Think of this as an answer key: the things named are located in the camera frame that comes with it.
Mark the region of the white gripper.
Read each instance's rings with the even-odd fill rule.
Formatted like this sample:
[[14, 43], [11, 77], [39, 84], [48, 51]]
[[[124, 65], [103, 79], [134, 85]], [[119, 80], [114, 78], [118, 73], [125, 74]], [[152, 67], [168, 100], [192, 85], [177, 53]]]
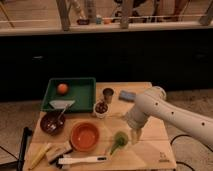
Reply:
[[136, 144], [141, 137], [141, 128], [148, 121], [149, 116], [143, 113], [136, 105], [134, 105], [124, 116], [127, 124], [132, 128], [131, 142]]

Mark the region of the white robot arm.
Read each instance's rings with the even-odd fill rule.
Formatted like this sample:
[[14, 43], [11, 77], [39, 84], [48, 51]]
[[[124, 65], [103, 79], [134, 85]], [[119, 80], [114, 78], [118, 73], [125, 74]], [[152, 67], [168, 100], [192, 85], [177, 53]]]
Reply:
[[169, 122], [213, 149], [213, 118], [168, 103], [165, 90], [159, 86], [137, 94], [125, 119], [130, 128], [138, 130], [145, 126], [150, 116]]

